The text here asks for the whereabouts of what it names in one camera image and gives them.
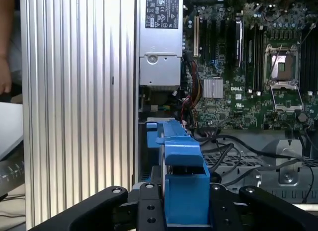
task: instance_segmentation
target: ridged metal panel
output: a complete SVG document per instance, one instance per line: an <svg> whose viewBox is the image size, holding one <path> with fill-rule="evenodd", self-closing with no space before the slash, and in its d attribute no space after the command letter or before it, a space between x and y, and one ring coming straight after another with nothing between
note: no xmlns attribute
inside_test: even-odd
<svg viewBox="0 0 318 231"><path fill-rule="evenodd" d="M203 80L204 98L223 98L224 85L222 78L212 78Z"/></svg>
<svg viewBox="0 0 318 231"><path fill-rule="evenodd" d="M21 0L26 222L133 174L135 0Z"/></svg>

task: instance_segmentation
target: blue plastic bracket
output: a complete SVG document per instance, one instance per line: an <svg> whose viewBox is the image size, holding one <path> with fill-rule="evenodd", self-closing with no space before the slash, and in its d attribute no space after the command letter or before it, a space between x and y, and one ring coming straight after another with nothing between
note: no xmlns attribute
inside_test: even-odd
<svg viewBox="0 0 318 231"><path fill-rule="evenodd" d="M149 148L155 147L154 142L157 147L164 145L165 165L202 168L196 174L165 176L164 210L167 223L208 224L210 174L199 143L176 120L158 122L156 135L155 125L149 124L148 127L147 124L147 129Z"/></svg>

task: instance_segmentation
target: power supply label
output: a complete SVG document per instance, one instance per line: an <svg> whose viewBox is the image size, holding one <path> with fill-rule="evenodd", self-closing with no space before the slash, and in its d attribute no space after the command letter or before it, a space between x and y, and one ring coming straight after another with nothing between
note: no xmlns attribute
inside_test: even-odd
<svg viewBox="0 0 318 231"><path fill-rule="evenodd" d="M146 28L178 29L179 0L146 0Z"/></svg>

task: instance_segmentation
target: person's arm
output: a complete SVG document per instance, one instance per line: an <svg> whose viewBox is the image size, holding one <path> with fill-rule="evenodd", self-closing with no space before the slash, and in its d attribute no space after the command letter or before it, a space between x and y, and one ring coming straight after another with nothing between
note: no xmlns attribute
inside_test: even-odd
<svg viewBox="0 0 318 231"><path fill-rule="evenodd" d="M8 52L14 16L14 0L0 0L0 94L11 91Z"/></svg>

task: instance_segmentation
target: person's hand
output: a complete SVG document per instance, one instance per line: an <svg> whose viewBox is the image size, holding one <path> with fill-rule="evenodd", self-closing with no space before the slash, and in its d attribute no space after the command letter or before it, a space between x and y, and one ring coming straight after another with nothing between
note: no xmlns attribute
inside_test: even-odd
<svg viewBox="0 0 318 231"><path fill-rule="evenodd" d="M0 95L11 91L11 73L6 58L0 57Z"/></svg>

